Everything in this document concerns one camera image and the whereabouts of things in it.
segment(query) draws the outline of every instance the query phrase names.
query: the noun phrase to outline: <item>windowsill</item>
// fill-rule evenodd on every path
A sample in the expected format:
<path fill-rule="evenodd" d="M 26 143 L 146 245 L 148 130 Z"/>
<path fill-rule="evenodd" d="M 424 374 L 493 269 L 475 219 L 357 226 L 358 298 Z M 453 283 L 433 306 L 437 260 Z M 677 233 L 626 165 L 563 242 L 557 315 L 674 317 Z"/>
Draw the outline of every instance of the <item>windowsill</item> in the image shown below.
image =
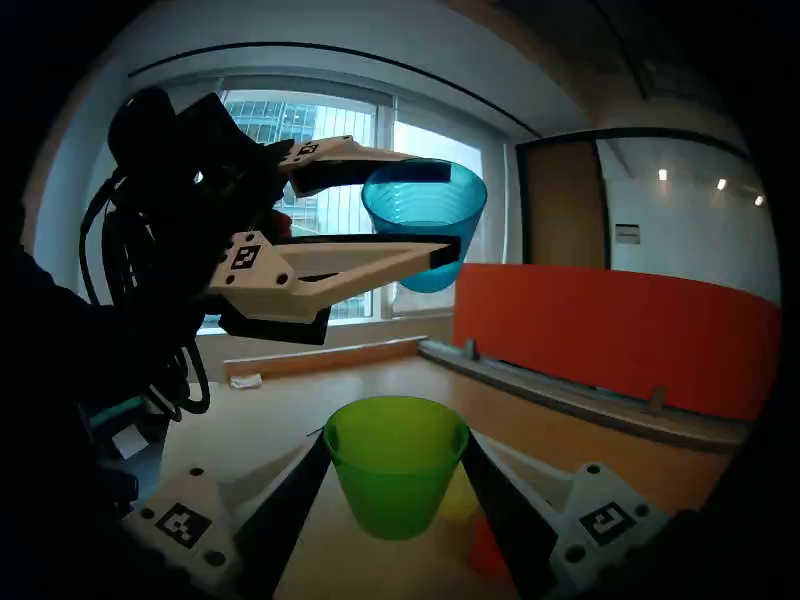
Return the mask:
<path fill-rule="evenodd" d="M 421 311 L 418 314 L 408 314 L 393 317 L 391 319 L 373 319 L 372 317 L 362 317 L 356 319 L 338 319 L 328 323 L 328 327 L 358 327 L 361 325 L 390 325 L 392 323 L 402 323 L 406 321 L 414 321 L 419 319 L 436 319 L 436 318 L 452 318 L 452 311 Z M 228 335 L 224 329 L 216 325 L 209 325 L 201 327 L 197 331 L 197 335 Z"/>

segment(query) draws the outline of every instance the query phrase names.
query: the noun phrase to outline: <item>wooden table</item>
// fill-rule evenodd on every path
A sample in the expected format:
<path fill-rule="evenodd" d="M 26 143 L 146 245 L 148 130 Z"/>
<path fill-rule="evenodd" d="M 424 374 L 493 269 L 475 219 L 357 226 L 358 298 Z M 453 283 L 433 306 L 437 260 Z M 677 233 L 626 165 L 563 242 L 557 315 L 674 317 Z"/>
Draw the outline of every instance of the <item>wooden table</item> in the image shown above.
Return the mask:
<path fill-rule="evenodd" d="M 565 471 L 605 463 L 667 514 L 700 507 L 730 459 L 544 408 L 417 356 L 415 343 L 268 363 L 266 371 L 263 364 L 257 370 L 273 376 L 258 389 L 213 384 L 209 411 L 173 423 L 164 448 L 162 479 L 203 466 L 229 486 L 229 497 L 238 494 L 236 523 L 262 499 L 259 467 L 302 443 L 336 409 L 373 395 L 441 402 L 473 429 Z M 235 364 L 229 372 L 246 369 Z M 255 474 L 249 482 L 248 474 Z M 513 597 L 507 579 L 487 580 L 470 571 L 469 542 L 463 530 L 438 521 L 417 540 L 372 540 L 355 524 L 330 469 L 276 597 Z"/>

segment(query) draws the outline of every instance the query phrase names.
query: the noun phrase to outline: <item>screw hole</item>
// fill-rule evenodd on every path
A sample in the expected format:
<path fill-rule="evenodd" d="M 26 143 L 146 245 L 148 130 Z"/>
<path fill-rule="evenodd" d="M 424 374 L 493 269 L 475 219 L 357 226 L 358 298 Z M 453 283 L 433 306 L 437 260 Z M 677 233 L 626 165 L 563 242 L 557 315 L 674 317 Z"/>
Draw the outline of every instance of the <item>screw hole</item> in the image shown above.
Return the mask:
<path fill-rule="evenodd" d="M 208 564 L 212 567 L 221 567 L 225 564 L 225 555 L 222 552 L 217 552 L 216 550 L 209 550 L 203 555 L 203 560 L 205 560 Z"/>
<path fill-rule="evenodd" d="M 570 546 L 564 553 L 564 558 L 569 563 L 581 562 L 586 557 L 586 550 L 583 546 Z"/>

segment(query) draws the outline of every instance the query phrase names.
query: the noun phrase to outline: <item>teal object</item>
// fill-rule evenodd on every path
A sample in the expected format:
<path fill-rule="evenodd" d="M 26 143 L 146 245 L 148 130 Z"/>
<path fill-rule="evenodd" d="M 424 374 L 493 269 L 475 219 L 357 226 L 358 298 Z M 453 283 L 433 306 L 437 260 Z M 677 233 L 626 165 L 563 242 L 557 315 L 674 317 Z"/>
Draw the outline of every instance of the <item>teal object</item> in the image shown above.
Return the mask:
<path fill-rule="evenodd" d="M 400 281 L 414 292 L 438 292 L 456 280 L 486 206 L 486 185 L 475 173 L 445 160 L 416 158 L 375 171 L 361 199 L 378 233 L 461 238 L 458 261 Z"/>
<path fill-rule="evenodd" d="M 381 396 L 340 408 L 322 435 L 361 528 L 380 539 L 406 540 L 436 515 L 469 429 L 436 402 Z"/>

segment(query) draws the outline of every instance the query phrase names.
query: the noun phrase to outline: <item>orange divider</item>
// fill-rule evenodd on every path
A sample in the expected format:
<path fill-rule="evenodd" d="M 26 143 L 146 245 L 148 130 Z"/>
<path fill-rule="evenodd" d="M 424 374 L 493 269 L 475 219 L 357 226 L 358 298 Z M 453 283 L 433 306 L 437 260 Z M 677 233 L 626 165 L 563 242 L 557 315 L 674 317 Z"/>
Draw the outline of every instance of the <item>orange divider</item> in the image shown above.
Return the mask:
<path fill-rule="evenodd" d="M 665 405 L 755 419 L 775 377 L 780 308 L 689 279 L 583 267 L 464 265 L 453 343 Z"/>

